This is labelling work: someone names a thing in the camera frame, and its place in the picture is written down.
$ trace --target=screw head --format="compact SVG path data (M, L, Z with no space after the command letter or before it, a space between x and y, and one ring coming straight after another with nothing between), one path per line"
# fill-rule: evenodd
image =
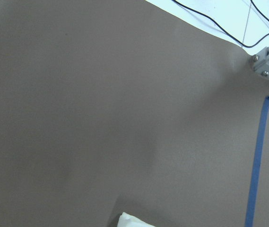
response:
M257 54L253 56L253 62L257 62L258 59L259 59L259 56Z
M264 77L267 77L267 76L269 75L269 72L268 72L268 71L263 71L261 74L262 74Z

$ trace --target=black wire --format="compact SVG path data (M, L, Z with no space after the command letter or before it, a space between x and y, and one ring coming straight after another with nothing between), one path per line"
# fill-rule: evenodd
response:
M242 42L240 42L238 39L236 39L234 36L232 36L230 33L228 33L226 30L224 30L223 28L222 28L222 26L220 26L214 19L212 19L211 17L209 17L208 15L206 15L206 14L203 14L203 13L201 13L201 12L198 12L198 11L196 11L196 10L194 10L194 9L191 9L191 8L189 8L188 6L185 6L185 5L183 5L183 4L181 4L180 2L178 2L178 1L176 1L176 0L172 0L173 2L175 2L177 5L179 5L179 6L181 6L181 7L183 7L183 8L185 8L185 9L188 9L188 10L190 10L190 11L192 11L192 12L194 12L194 13L197 13L197 14L200 14L200 15L202 15L202 16L204 16L204 17L206 17L206 18L208 18L208 19L210 19L214 24L216 24L227 36L229 36L229 37L231 37L232 39L234 39L236 42L238 42L240 45L242 45L242 46L244 46L244 47L246 47L246 48L252 48L252 47L255 47L257 44L259 44L265 37L267 37L268 35L269 35L269 33L268 34L266 34L265 36L263 36L259 41L257 41L254 45L252 45L252 46L247 46L247 45L245 45L245 44L243 44ZM265 16L265 15L263 15L263 13L256 7L256 5L254 4L254 2L251 0L251 3L252 3L252 5L256 8L256 10L269 22L269 19Z

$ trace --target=crumpled white tissue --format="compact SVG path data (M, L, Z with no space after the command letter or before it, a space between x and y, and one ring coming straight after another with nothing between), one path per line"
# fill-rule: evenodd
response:
M123 212L122 215L120 216L117 227L155 227L155 226L149 225L146 222L143 222L142 220L136 218L135 216Z

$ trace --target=white floor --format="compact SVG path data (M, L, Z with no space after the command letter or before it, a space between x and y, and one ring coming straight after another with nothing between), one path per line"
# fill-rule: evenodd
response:
M241 46L208 18L183 9L171 0L147 1L207 33ZM256 11L249 0L179 0L179 2L210 16L246 45L253 45L269 33L269 23ZM254 3L265 16L269 17L269 0L254 0ZM266 46L269 46L269 36L257 46L243 49L253 55Z

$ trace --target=blue tape strip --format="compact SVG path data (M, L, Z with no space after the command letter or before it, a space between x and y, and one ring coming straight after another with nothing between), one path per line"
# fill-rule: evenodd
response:
M263 141L265 137L268 112L269 112L269 96L265 98L265 101L263 102L263 106L261 110L256 148L255 148L255 155L254 155L254 162L253 162L253 169L252 169L252 176L251 176L249 198L248 198L248 206L247 206L247 212L246 212L246 220L245 220L245 225L244 225L245 227L253 226L258 179L259 179L259 172L260 172L261 154L262 154Z

